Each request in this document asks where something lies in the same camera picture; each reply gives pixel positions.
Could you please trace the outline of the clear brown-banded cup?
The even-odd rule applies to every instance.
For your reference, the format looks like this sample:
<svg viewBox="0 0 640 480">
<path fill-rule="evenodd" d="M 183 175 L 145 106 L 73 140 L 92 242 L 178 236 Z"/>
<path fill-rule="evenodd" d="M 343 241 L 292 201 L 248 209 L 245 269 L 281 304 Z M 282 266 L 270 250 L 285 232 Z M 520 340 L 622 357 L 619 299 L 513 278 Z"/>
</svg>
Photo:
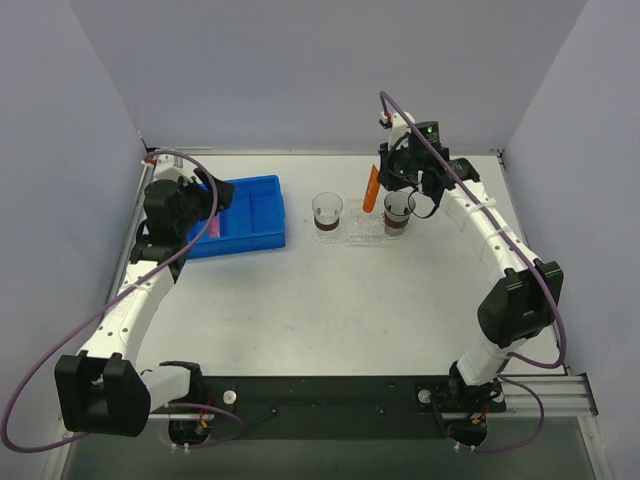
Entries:
<svg viewBox="0 0 640 480">
<path fill-rule="evenodd" d="M 383 207 L 385 233 L 392 237 L 403 235 L 416 207 L 415 200 L 407 192 L 390 192 L 384 198 Z"/>
</svg>

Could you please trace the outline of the clear blue-tinted cup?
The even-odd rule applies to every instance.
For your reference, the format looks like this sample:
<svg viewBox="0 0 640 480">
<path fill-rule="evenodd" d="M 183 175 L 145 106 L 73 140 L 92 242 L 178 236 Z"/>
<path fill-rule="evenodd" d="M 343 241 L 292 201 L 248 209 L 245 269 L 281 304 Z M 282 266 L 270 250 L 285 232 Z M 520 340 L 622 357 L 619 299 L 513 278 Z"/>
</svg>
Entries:
<svg viewBox="0 0 640 480">
<path fill-rule="evenodd" d="M 312 200 L 314 224 L 320 231 L 335 230 L 339 226 L 342 210 L 343 201 L 335 193 L 322 192 Z"/>
</svg>

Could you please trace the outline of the orange toothpaste tube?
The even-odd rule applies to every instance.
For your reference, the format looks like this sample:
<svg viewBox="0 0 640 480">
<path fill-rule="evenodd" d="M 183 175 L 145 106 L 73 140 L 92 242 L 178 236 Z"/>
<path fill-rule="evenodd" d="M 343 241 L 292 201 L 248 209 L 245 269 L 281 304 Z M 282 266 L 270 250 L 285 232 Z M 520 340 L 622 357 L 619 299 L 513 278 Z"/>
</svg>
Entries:
<svg viewBox="0 0 640 480">
<path fill-rule="evenodd" d="M 380 183 L 378 180 L 379 170 L 373 165 L 367 181 L 367 187 L 363 198 L 362 211 L 370 214 L 373 212 L 377 202 L 377 198 L 380 190 Z"/>
</svg>

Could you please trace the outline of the clear acrylic toothbrush holder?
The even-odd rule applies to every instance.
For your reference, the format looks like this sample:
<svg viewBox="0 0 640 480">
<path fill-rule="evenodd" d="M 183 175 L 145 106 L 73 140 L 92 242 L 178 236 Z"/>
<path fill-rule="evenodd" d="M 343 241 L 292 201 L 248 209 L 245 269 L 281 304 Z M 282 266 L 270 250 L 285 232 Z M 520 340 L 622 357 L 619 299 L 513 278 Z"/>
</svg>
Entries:
<svg viewBox="0 0 640 480">
<path fill-rule="evenodd" d="M 380 242 L 388 240 L 384 230 L 383 207 L 377 202 L 372 213 L 362 211 L 361 199 L 347 199 L 340 225 L 347 242 Z"/>
</svg>

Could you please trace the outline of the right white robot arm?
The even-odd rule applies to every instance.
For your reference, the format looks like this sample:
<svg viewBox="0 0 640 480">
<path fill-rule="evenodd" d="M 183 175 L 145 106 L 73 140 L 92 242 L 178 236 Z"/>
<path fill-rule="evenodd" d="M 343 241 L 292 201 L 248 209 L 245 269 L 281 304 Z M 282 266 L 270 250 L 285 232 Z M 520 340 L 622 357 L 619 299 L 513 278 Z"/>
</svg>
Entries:
<svg viewBox="0 0 640 480">
<path fill-rule="evenodd" d="M 414 123 L 410 114 L 397 113 L 384 113 L 379 122 L 389 133 L 379 147 L 379 183 L 429 198 L 433 210 L 469 240 L 493 284 L 477 309 L 480 332 L 452 367 L 469 387 L 487 384 L 522 345 L 553 324 L 564 274 L 522 243 L 472 163 L 450 157 L 437 122 Z"/>
</svg>

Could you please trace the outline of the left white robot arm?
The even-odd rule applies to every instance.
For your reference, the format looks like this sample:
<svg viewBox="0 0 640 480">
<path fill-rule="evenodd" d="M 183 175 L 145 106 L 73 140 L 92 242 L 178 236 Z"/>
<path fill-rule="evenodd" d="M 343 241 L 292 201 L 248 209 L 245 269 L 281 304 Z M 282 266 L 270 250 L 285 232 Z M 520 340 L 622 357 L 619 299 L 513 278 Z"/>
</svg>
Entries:
<svg viewBox="0 0 640 480">
<path fill-rule="evenodd" d="M 189 412 L 204 402 L 197 364 L 136 363 L 160 303 L 196 241 L 230 207 L 234 187 L 182 152 L 156 150 L 144 161 L 153 177 L 119 291 L 78 353 L 61 356 L 54 369 L 62 419 L 74 433 L 135 437 L 156 410 L 173 402 Z"/>
</svg>

